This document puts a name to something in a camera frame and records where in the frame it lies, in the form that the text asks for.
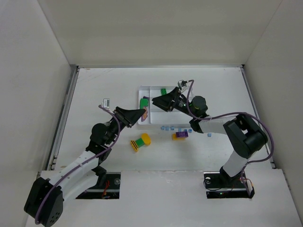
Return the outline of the green long lego brick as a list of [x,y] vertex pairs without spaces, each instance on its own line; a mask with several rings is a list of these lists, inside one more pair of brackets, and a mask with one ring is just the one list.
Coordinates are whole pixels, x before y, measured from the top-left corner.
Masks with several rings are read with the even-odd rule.
[[160,89],[160,93],[161,93],[161,95],[163,96],[163,95],[166,95],[166,94],[167,94],[167,91],[166,91],[165,88],[161,88],[161,89]]

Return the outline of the green square lego brick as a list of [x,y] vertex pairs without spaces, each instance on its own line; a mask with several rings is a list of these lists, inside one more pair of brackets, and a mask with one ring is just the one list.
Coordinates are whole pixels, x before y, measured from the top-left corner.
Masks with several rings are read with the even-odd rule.
[[140,99],[140,109],[144,109],[148,106],[149,104],[149,99],[147,98],[141,98]]

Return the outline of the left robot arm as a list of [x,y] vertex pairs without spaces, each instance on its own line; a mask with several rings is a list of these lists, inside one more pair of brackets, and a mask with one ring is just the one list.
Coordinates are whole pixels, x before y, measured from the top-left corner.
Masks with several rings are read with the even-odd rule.
[[53,226],[69,200],[105,177],[106,170],[100,164],[107,159],[121,131],[134,126],[146,112],[145,109],[120,107],[114,111],[102,110],[110,114],[111,119],[92,127],[89,144],[79,157],[52,177],[39,177],[33,182],[24,212],[34,218],[35,224]]

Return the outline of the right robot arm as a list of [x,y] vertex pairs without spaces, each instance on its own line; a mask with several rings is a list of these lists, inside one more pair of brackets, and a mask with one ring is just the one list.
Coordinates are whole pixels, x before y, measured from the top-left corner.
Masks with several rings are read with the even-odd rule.
[[252,117],[239,113],[235,117],[223,117],[205,121],[209,115],[208,107],[202,96],[195,96],[191,101],[185,97],[178,87],[171,92],[154,97],[152,104],[163,111],[176,109],[193,119],[189,122],[193,131],[198,133],[219,133],[226,135],[232,145],[233,152],[228,161],[220,168],[220,180],[230,184],[239,179],[244,166],[255,152],[259,151],[268,138]]

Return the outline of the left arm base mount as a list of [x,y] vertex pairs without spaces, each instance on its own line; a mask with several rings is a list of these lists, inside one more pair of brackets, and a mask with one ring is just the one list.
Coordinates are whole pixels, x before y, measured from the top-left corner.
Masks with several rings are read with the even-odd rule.
[[93,169],[97,182],[94,186],[86,189],[76,199],[78,200],[114,200],[120,197],[121,172],[107,172],[103,167]]

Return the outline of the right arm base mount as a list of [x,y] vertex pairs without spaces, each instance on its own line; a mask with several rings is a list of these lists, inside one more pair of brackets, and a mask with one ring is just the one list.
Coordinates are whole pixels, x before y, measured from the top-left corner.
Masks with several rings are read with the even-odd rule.
[[253,183],[244,170],[234,177],[223,168],[219,172],[204,172],[203,185],[208,199],[252,199],[255,195]]

